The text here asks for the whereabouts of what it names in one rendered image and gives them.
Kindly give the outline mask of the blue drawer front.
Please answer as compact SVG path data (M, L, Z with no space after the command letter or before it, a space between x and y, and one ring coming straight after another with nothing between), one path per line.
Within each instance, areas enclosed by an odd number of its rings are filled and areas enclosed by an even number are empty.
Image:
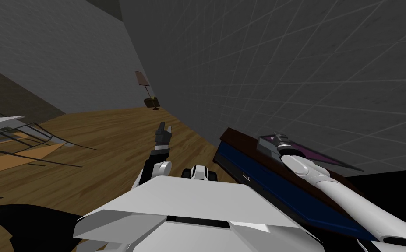
M375 240L371 233L350 217L341 214L225 142L220 143L214 160L238 183L251 187L299 224ZM247 181L242 176L243 173L249 176L251 181Z

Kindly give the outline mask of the purple flat panel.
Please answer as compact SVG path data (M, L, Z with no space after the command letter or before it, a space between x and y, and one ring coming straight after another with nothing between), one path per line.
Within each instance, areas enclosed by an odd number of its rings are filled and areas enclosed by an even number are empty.
M354 167L352 165L349 165L345 162L342 162L338 159L332 158L330 156L327 156L325 154L322 154L318 151L312 150L304 145L301 145L299 143L296 143L294 141L289 140L288 144L273 144L272 139L274 138L275 135L266 135L266 136L260 136L258 138L258 143L257 143L257 150L265 154L266 156L269 156L271 158L274 158L278 161L280 161L280 153L278 151L278 147L289 147L292 149L299 150L306 159L312 160L312 161L319 161L331 165L336 165L339 167L344 167L356 171L362 172L363 169Z

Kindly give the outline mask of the brown floor lamp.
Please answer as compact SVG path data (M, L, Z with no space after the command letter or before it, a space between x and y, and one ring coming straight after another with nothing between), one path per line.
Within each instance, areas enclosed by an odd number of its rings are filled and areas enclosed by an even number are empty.
M140 86L143 86L145 88L145 90L147 91L147 94L149 95L149 98L152 98L150 92L148 91L148 88L150 86L150 84L148 83L147 79L145 78L145 76L143 75L142 72L140 71L135 71L135 76L137 78L137 82ZM152 108L153 110L160 110L160 108L158 107L154 107Z

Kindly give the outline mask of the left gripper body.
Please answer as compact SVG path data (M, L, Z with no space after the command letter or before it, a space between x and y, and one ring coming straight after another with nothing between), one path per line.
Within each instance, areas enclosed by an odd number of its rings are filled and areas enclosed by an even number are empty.
M171 140L172 134L167 130L157 130L155 133L155 145L156 146L168 146Z

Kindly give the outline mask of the dark brown cabinet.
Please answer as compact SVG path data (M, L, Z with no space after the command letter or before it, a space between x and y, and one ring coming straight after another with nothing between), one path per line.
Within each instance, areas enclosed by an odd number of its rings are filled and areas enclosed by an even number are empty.
M243 152L245 155L253 158L255 161L259 162L263 166L267 167L271 171L275 172L276 174L284 177L289 182L297 185L298 187L302 188L305 192L311 194L315 198L321 200L322 202L328 204L341 214L344 214L347 217L350 217L353 221L355 221L349 214L347 214L338 204L336 204L333 200L328 198L325 194L323 194L320 190L315 188L314 186L310 185L307 181L296 176L291 170L289 170L286 166L282 165L278 161L274 160L271 157L266 156L262 152L257 150L257 139L252 138L246 134L238 132L232 128L228 128L220 137L220 143L225 142L236 149Z

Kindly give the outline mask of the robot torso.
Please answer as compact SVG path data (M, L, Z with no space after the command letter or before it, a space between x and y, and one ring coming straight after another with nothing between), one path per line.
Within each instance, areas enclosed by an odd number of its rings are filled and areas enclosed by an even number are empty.
M76 252L327 252L247 185L167 173L79 218L73 237Z

